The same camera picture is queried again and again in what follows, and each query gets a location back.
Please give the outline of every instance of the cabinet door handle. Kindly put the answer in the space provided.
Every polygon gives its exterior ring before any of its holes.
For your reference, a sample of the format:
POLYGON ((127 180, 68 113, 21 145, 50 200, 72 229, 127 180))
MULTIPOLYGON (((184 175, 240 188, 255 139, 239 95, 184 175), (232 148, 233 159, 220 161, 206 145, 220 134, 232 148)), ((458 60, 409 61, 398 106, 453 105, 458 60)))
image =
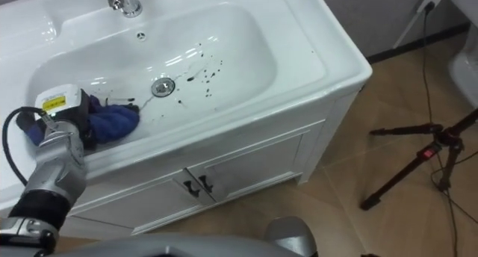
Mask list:
POLYGON ((193 183, 191 181, 183 182, 184 186, 186 186, 187 191, 190 193, 190 195, 198 198, 199 197, 199 192, 201 190, 193 190, 193 183))
POLYGON ((208 193, 212 193, 212 188, 214 187, 214 185, 208 185, 208 182, 206 181, 206 176, 200 176, 199 180, 201 181, 204 189, 206 189, 208 193))

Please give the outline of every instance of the wall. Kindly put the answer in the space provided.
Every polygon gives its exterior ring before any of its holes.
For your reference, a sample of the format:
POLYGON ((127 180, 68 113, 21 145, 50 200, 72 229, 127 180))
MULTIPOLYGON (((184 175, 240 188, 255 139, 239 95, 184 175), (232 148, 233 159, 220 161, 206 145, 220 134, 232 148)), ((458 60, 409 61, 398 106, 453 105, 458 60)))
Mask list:
MULTIPOLYGON (((0 4, 13 0, 0 0, 0 4)), ((391 49, 414 15, 418 0, 325 0, 347 33, 365 54, 375 55, 391 49)), ((419 19, 403 44, 422 36, 419 19)), ((449 0, 430 15, 428 32, 433 34, 467 22, 449 0)))

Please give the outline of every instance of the tiled floor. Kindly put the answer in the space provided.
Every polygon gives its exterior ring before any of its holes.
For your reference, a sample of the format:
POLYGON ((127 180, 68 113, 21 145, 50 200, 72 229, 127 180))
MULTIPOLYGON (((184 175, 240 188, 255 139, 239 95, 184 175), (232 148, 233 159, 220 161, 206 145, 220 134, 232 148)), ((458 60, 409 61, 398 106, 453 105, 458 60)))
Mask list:
MULTIPOLYGON (((449 125, 471 111, 447 75, 447 62, 463 36, 429 47, 426 73, 434 121, 449 125)), ((436 161, 423 165, 398 184, 382 203, 361 211, 358 203, 414 157, 430 141, 425 136, 369 137, 371 129, 427 123, 421 76, 422 51, 373 65, 374 74, 358 95, 309 183, 294 182, 245 196, 155 232, 234 234, 260 238, 275 217, 296 215, 315 235, 319 256, 452 256, 452 229, 445 199, 429 174, 436 161)), ((465 155, 478 149, 478 127, 465 138, 465 155)), ((453 198, 478 217, 478 157, 453 175, 453 198)), ((478 253, 478 226, 456 212, 459 256, 478 253)), ((81 244, 65 239, 61 249, 81 244)))

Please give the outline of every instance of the blue cloth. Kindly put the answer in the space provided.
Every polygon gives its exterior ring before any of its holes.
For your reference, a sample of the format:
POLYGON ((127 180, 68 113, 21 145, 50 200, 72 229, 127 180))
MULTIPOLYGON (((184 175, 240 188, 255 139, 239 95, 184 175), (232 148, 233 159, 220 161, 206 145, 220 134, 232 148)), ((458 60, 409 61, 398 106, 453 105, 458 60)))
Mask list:
POLYGON ((140 122, 140 115, 124 105, 99 104, 95 96, 90 96, 88 123, 97 143, 103 144, 119 140, 133 132, 140 122))
POLYGON ((42 131, 42 129, 35 123, 33 124, 26 132, 28 137, 30 138, 31 142, 35 144, 35 146, 40 145, 40 143, 43 141, 43 138, 45 138, 45 133, 42 131))
MULTIPOLYGON (((106 105, 99 104, 98 98, 90 96, 88 109, 88 125, 92 131, 92 142, 104 144, 119 140, 137 127, 140 122, 139 108, 134 105, 106 105)), ((45 129, 35 122, 33 114, 23 117, 22 130, 36 146, 40 145, 45 137, 45 129)))

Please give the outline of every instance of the faucet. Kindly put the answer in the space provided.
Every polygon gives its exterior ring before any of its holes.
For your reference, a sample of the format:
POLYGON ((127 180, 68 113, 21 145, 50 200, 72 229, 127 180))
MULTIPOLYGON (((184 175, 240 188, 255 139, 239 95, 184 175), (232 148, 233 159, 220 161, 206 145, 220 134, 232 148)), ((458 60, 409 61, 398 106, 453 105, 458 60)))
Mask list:
POLYGON ((143 7, 139 0, 108 0, 114 10, 121 9, 124 16, 133 18, 141 14, 143 7))

